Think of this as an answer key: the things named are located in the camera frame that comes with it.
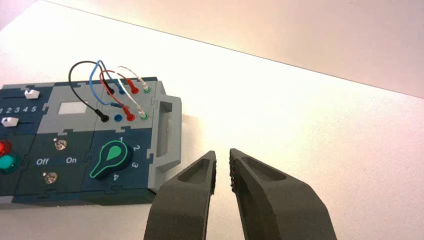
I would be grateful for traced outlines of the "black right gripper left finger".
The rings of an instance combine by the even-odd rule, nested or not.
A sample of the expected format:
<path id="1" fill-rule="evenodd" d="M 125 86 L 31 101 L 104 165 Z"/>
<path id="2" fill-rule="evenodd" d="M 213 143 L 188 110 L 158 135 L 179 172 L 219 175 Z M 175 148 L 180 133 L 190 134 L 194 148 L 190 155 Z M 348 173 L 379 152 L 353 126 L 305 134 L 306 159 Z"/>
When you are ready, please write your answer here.
<path id="1" fill-rule="evenodd" d="M 150 207 L 145 240 L 204 240 L 216 185 L 213 150 L 165 182 Z"/>

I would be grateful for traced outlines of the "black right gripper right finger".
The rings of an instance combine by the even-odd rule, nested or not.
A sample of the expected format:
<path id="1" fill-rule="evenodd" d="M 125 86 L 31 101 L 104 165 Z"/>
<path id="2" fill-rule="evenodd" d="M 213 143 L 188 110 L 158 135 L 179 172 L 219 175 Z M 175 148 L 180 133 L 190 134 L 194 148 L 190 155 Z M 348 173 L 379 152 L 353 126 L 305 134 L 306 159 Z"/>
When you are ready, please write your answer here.
<path id="1" fill-rule="evenodd" d="M 327 207 L 307 183 L 236 148 L 229 167 L 245 239 L 337 238 Z"/>

